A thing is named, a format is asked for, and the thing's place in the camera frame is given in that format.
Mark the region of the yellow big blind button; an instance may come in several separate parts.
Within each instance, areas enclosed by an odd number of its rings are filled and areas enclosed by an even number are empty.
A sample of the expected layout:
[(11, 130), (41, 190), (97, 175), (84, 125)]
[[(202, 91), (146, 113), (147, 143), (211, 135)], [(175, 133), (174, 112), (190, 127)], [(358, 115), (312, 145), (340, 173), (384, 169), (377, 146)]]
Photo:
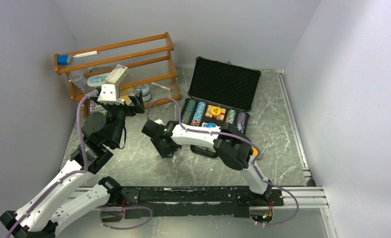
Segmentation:
[(220, 115), (222, 113), (222, 110), (221, 110), (220, 107), (212, 107), (211, 108), (211, 113), (214, 116), (218, 116), (218, 115)]

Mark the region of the black poker set case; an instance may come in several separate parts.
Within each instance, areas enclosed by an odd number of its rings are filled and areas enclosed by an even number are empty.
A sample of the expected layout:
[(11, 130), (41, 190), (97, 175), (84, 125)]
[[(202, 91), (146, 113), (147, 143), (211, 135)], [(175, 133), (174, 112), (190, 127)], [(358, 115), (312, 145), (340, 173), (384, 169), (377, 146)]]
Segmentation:
[[(199, 102), (206, 103), (204, 115), (199, 127), (205, 123), (215, 123), (222, 126), (229, 110), (236, 111), (233, 125), (235, 126), (237, 115), (240, 112), (246, 113), (245, 132), (250, 118), (249, 111), (252, 108), (254, 96), (261, 78), (261, 71), (250, 69), (229, 62), (197, 57), (192, 74), (188, 99), (185, 100), (181, 109), (181, 118), (189, 100), (194, 100), (196, 106), (192, 119)], [(218, 106), (226, 109), (224, 120), (216, 120), (205, 116), (208, 105)]]

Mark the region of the blue small blind button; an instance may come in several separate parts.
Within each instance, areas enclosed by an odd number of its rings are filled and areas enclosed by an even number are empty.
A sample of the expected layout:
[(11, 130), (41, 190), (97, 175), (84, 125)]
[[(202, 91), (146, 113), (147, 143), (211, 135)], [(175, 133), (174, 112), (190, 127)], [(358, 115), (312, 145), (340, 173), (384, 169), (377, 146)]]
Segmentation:
[(207, 128), (211, 128), (211, 127), (217, 127), (217, 125), (215, 123), (208, 123), (208, 125), (206, 126)]

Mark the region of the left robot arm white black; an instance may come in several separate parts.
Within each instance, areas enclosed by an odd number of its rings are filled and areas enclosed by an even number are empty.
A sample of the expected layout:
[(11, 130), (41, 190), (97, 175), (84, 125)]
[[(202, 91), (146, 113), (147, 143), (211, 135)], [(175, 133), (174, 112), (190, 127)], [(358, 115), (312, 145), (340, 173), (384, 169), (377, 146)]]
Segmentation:
[(126, 118), (145, 111), (140, 91), (129, 95), (129, 103), (122, 101), (115, 92), (94, 90), (84, 98), (96, 101), (99, 97), (103, 99), (101, 105), (105, 112), (92, 113), (85, 120), (77, 120), (80, 143), (64, 167), (31, 201), (0, 216), (9, 236), (54, 238), (95, 208), (124, 211), (127, 200), (122, 186), (111, 177), (100, 179), (84, 195), (69, 199), (79, 186), (93, 178), (110, 160), (112, 151), (125, 142)]

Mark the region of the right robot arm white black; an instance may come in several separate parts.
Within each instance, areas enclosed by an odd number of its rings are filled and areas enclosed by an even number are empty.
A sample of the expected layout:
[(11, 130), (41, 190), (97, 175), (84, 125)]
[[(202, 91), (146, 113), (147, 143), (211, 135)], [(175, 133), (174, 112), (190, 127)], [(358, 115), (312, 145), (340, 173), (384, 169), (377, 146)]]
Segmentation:
[(148, 119), (142, 133), (150, 138), (162, 158), (178, 151), (183, 145), (205, 147), (217, 154), (230, 169), (241, 173), (258, 205), (265, 205), (272, 194), (271, 181), (257, 165), (259, 148), (233, 124), (216, 127), (184, 125), (178, 121), (163, 124), (161, 120)]

